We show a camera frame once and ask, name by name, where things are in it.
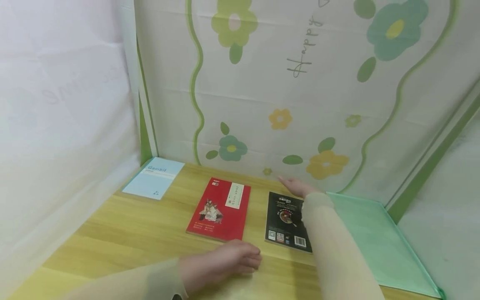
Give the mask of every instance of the yellow flower print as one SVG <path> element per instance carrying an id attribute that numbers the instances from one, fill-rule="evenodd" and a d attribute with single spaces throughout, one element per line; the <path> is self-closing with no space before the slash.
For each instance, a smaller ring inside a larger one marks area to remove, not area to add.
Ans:
<path id="1" fill-rule="evenodd" d="M 361 115 L 350 115 L 345 119 L 345 127 L 357 127 L 361 122 Z"/>
<path id="2" fill-rule="evenodd" d="M 347 156 L 336 155 L 332 150 L 326 150 L 310 158 L 307 173 L 317 180 L 322 180 L 330 175 L 340 174 L 348 161 Z"/>
<path id="3" fill-rule="evenodd" d="M 288 124 L 293 120 L 288 109 L 275 109 L 273 113 L 268 116 L 268 119 L 270 120 L 270 123 L 272 123 L 273 130 L 285 129 L 288 127 Z"/>
<path id="4" fill-rule="evenodd" d="M 264 169 L 264 175 L 265 176 L 270 176 L 270 174 L 272 174 L 272 169 L 271 168 L 265 168 Z"/>

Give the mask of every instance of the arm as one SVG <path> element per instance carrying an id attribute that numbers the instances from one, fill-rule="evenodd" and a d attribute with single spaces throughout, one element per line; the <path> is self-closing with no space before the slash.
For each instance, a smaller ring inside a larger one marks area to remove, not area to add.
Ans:
<path id="1" fill-rule="evenodd" d="M 175 259 L 94 280 L 62 300 L 172 300 L 177 294 L 187 299 Z"/>
<path id="2" fill-rule="evenodd" d="M 384 300 L 378 283 L 350 232 L 325 193 L 299 180 L 280 181 L 305 199 L 302 221 L 308 231 L 324 300 Z"/>
<path id="3" fill-rule="evenodd" d="M 112 274 L 80 287 L 62 300 L 187 300 L 205 286 L 233 274 L 251 274 L 260 249 L 232 240 L 217 249 Z"/>

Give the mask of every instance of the hand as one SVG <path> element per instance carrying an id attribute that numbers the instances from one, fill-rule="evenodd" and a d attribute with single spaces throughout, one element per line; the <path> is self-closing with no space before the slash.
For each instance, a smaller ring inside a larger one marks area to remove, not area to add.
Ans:
<path id="1" fill-rule="evenodd" d="M 180 276 L 187 294 L 191 295 L 231 275 L 251 274 L 261 261 L 260 249 L 241 240 L 232 240 L 205 254 L 180 258 Z"/>
<path id="2" fill-rule="evenodd" d="M 250 274 L 262 261 L 260 249 L 241 240 L 231 240 L 206 255 L 212 258 L 216 273 Z"/>
<path id="3" fill-rule="evenodd" d="M 320 190 L 314 188 L 311 185 L 301 182 L 299 179 L 283 179 L 278 176 L 278 180 L 285 185 L 285 187 L 297 197 L 305 198 L 308 194 L 313 192 L 320 192 Z"/>

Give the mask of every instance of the black book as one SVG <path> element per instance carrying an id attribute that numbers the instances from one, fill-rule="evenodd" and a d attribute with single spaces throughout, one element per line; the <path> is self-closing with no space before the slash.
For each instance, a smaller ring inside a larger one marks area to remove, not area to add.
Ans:
<path id="1" fill-rule="evenodd" d="M 300 199 L 270 192 L 265 240 L 311 253 L 312 245 L 301 221 L 302 205 Z"/>

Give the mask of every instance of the light blue booklet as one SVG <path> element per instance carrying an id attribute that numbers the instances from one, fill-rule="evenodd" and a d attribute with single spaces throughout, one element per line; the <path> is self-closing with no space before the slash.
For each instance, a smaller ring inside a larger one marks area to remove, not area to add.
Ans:
<path id="1" fill-rule="evenodd" d="M 160 200 L 183 165 L 177 161 L 154 157 L 127 183 L 122 192 Z"/>

